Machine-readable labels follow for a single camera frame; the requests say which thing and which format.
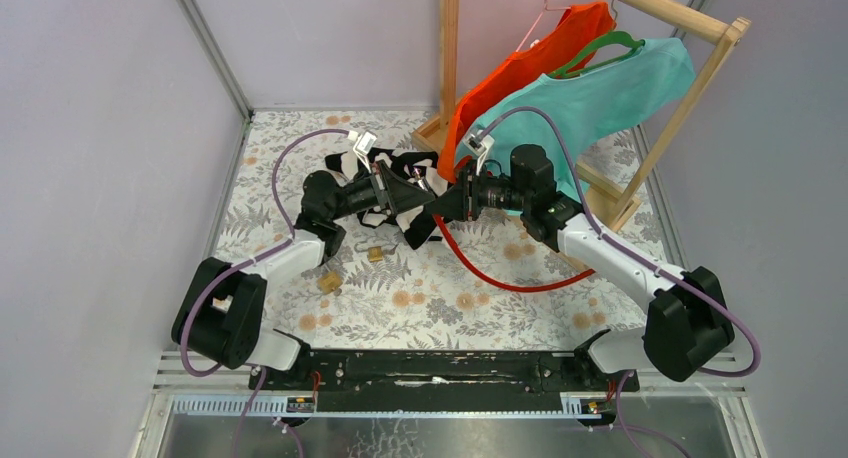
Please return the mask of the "red cable lock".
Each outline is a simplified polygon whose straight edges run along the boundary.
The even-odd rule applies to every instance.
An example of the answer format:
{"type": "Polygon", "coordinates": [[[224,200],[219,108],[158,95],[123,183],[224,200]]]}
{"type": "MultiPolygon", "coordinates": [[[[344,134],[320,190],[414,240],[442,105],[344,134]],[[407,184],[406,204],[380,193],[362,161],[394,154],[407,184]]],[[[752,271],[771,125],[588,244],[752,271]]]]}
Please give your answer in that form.
{"type": "Polygon", "coordinates": [[[443,238],[446,241],[448,247],[453,252],[455,257],[460,261],[460,263],[469,272],[471,272],[475,277],[482,280],[484,283],[492,285],[492,286],[494,286],[498,289],[501,289],[501,290],[506,290],[506,291],[515,292],[515,293],[542,293],[542,292],[554,291],[554,290],[562,289],[562,288],[574,285],[576,283],[579,283],[579,282],[581,282],[585,279],[588,279],[589,277],[591,277],[592,275],[594,275],[596,273],[596,271],[593,270],[593,269],[587,269],[585,271],[578,273],[577,275],[575,275],[573,277],[569,277],[569,278],[566,278],[566,279],[561,280],[561,281],[557,281],[557,282],[550,283],[550,284],[544,284],[544,285],[520,286],[520,285],[515,285],[515,284],[504,283],[504,282],[498,281],[498,280],[488,276],[487,274],[485,274],[483,271],[478,269],[465,256],[465,254],[460,249],[459,244],[457,243],[455,238],[452,236],[451,232],[447,228],[446,224],[444,223],[443,218],[440,215],[434,215],[433,220],[434,220],[437,228],[439,229],[439,231],[442,233],[443,238]]]}

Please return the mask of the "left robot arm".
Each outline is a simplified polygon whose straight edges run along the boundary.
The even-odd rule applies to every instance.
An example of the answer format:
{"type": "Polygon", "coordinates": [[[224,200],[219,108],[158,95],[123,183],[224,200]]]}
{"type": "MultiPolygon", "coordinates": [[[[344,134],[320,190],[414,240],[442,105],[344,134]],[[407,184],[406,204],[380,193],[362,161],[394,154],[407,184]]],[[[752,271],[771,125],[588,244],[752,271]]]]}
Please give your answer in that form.
{"type": "Polygon", "coordinates": [[[304,180],[303,191],[292,237],[240,263],[208,257],[198,265],[172,328],[190,374],[205,374],[190,363],[188,354],[195,352],[212,360],[215,369],[271,368],[285,388],[304,385],[311,366],[300,355],[305,344],[262,323],[268,290],[334,257],[346,236],[339,219],[368,210],[398,215],[436,198],[383,162],[346,185],[327,171],[316,171],[304,180]]]}

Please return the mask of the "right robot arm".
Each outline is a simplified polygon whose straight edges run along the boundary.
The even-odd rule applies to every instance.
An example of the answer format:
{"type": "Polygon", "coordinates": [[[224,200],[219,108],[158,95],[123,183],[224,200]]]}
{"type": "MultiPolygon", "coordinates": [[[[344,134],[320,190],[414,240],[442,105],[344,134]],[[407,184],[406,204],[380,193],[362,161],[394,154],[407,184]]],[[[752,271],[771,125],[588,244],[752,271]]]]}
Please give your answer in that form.
{"type": "Polygon", "coordinates": [[[473,221],[485,208],[516,211],[536,241],[589,266],[640,306],[641,327],[600,332],[578,347],[583,356],[573,374],[583,388],[597,390],[613,373],[643,367],[683,382],[735,338],[711,271],[683,270],[618,239],[558,191],[554,166],[538,145],[517,147],[507,175],[488,176],[467,162],[456,183],[425,208],[454,221],[473,221]]]}

